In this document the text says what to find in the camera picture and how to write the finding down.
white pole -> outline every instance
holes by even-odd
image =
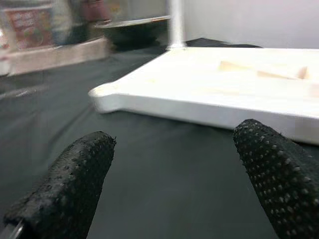
[[[169,26],[170,45],[168,46],[168,50],[186,47],[183,24],[183,1],[169,0],[171,19]]]

black tablecloth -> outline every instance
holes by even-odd
[[[118,144],[88,239],[277,238],[240,164],[231,131],[94,111],[90,89],[164,51],[131,50],[0,79],[1,218],[68,144],[102,130]],[[318,147],[305,148],[319,158]]]

black textured gripper pad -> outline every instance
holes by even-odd
[[[33,239],[85,239],[111,166],[115,140],[103,132],[68,146],[31,193],[13,204],[5,224],[21,220]]]
[[[253,119],[236,127],[234,141],[277,235],[281,239],[317,239],[319,162]]]

white wall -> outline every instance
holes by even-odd
[[[319,48],[319,0],[184,0],[187,40]]]

white tray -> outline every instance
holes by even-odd
[[[256,119],[319,144],[319,50],[174,49],[91,90],[100,113],[130,111],[233,129]]]

